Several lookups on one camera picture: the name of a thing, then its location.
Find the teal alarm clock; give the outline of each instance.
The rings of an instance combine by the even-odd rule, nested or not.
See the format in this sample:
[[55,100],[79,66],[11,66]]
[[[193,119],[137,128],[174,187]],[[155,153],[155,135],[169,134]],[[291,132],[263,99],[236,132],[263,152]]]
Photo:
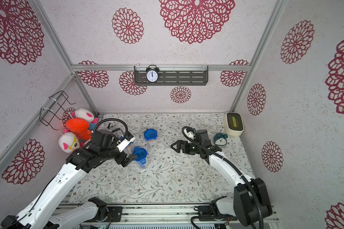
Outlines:
[[223,133],[217,133],[215,136],[214,136],[214,144],[216,145],[226,145],[227,144],[227,138],[228,138],[228,135],[226,134],[223,134]]

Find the white plush toy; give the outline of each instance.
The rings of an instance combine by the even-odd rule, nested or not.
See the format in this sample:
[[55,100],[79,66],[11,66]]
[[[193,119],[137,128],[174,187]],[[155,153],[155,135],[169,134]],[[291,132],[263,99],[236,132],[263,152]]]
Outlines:
[[98,118],[94,118],[94,115],[92,114],[92,112],[80,108],[78,110],[76,110],[75,112],[72,113],[73,118],[77,117],[77,118],[82,118],[85,121],[87,121],[89,123],[89,128],[88,130],[93,130],[94,127],[97,125],[97,121]]
[[80,147],[79,139],[72,132],[64,133],[59,139],[59,146],[65,153],[72,153]]

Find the black cable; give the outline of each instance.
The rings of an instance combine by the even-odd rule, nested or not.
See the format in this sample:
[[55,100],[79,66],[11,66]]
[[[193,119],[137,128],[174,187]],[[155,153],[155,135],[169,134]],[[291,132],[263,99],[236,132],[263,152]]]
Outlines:
[[194,219],[220,219],[220,218],[225,218],[225,217],[232,217],[231,215],[221,215],[221,216],[193,216],[191,217],[190,221],[191,224],[194,226],[194,228],[196,229],[200,229],[200,227],[198,227],[195,223],[194,223]]
[[124,127],[125,127],[124,136],[127,136],[127,134],[128,134],[127,125],[126,125],[126,123],[125,123],[124,121],[122,121],[122,120],[120,120],[120,119],[118,119],[118,118],[106,118],[106,119],[104,119],[104,120],[98,122],[97,125],[94,127],[93,132],[96,131],[96,130],[98,129],[98,127],[99,127],[103,122],[108,122],[108,121],[116,121],[116,122],[119,122],[119,123],[123,124]]
[[242,178],[242,180],[245,182],[245,184],[247,185],[248,187],[248,190],[249,192],[252,194],[252,197],[255,201],[255,205],[257,207],[257,213],[259,214],[259,229],[264,229],[264,219],[263,219],[263,216],[262,216],[262,212],[261,212],[261,208],[260,208],[260,202],[259,202],[259,199],[257,198],[257,195],[255,193],[255,191],[253,190],[251,184],[248,182],[248,180],[246,179],[246,177],[242,174],[242,172],[232,163],[230,162],[228,159],[224,158],[222,155],[216,153],[216,152],[213,152],[211,151],[210,149],[204,147],[204,146],[201,146],[199,143],[197,143],[195,140],[189,138],[184,130],[185,129],[192,129],[191,127],[189,126],[184,126],[182,128],[182,134],[184,135],[185,138],[187,138],[187,140],[189,140],[191,143],[193,143],[194,145],[202,148],[202,149],[205,149],[206,151],[209,151],[210,153],[214,154],[215,156],[217,156],[218,158],[220,159],[223,159],[225,162],[227,162],[237,173],[238,175]]
[[[34,205],[33,205],[33,206],[31,207],[31,209],[28,211],[28,214],[33,210],[34,206],[37,204],[38,200],[41,198],[41,196],[42,196],[43,192],[46,190],[47,186],[51,183],[51,181],[52,181],[53,179],[55,179],[56,176],[57,176],[57,174],[47,183],[47,185],[45,186],[45,188],[42,190],[40,196],[37,198],[36,202],[34,203]],[[22,220],[24,217],[26,217],[28,214],[25,214],[22,218],[20,218],[20,220],[17,220],[16,222],[10,224],[9,226],[2,227],[2,228],[0,228],[0,229],[5,229],[5,228],[8,228],[8,227],[10,227],[10,226],[12,226],[12,225],[14,225],[14,224],[16,224],[16,223],[19,223],[19,221],[21,221],[21,220]]]

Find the clock face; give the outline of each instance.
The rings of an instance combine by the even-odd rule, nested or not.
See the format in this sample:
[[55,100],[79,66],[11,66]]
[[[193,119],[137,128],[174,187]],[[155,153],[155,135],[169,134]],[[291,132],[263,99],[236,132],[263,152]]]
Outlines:
[[147,80],[151,83],[154,83],[158,80],[158,72],[155,70],[150,70],[147,72]]
[[218,140],[215,141],[216,145],[226,145],[227,144],[227,140],[225,138],[220,138]]

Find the black alarm clock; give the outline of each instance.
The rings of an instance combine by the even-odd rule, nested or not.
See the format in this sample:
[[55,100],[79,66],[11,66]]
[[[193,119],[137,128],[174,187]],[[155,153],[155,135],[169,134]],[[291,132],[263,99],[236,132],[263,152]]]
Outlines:
[[145,77],[147,78],[147,81],[155,83],[159,80],[159,67],[156,65],[149,65],[146,71],[147,73],[145,74]]

